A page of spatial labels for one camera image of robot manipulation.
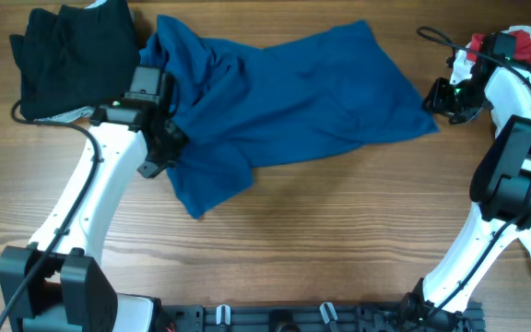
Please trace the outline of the blue polo shirt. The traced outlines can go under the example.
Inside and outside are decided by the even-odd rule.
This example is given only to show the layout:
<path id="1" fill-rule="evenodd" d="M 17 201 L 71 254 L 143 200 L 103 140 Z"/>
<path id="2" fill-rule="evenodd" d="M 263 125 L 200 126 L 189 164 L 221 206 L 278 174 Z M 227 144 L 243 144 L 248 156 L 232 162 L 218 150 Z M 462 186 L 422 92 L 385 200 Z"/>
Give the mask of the blue polo shirt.
<path id="1" fill-rule="evenodd" d="M 140 57 L 176 81 L 172 120 L 188 141 L 167 174 L 193 218 L 249 188 L 256 168 L 437 129 L 362 20 L 256 48 L 159 16 Z"/>

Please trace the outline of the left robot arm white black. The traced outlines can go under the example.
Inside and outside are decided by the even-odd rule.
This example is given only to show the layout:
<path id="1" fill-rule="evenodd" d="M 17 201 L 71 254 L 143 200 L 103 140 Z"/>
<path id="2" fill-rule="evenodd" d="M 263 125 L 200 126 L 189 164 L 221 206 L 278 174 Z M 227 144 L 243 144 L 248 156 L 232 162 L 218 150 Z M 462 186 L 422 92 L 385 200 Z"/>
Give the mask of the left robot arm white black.
<path id="1" fill-rule="evenodd" d="M 173 122 L 174 76 L 139 66 L 129 90 L 95 106 L 87 143 L 53 212 L 24 247 L 0 255 L 5 308 L 0 329 L 14 331 L 162 331 L 159 299 L 119 294 L 100 268 L 104 241 L 124 190 L 175 165 L 187 143 Z"/>

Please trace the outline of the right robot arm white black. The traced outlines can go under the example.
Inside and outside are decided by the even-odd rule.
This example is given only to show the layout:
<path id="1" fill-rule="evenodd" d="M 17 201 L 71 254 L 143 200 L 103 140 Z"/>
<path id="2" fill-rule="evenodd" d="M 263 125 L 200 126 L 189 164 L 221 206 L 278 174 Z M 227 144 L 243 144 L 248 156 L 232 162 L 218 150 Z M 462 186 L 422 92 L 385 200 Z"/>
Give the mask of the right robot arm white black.
<path id="1" fill-rule="evenodd" d="M 461 331 L 469 297 L 499 254 L 518 240 L 531 257 L 531 28 L 510 27 L 466 47 L 430 27 L 417 33 L 453 50 L 447 61 L 451 77 L 434 82 L 423 109 L 452 125 L 488 109 L 496 127 L 471 181 L 472 206 L 463 229 L 395 316 L 409 331 Z"/>

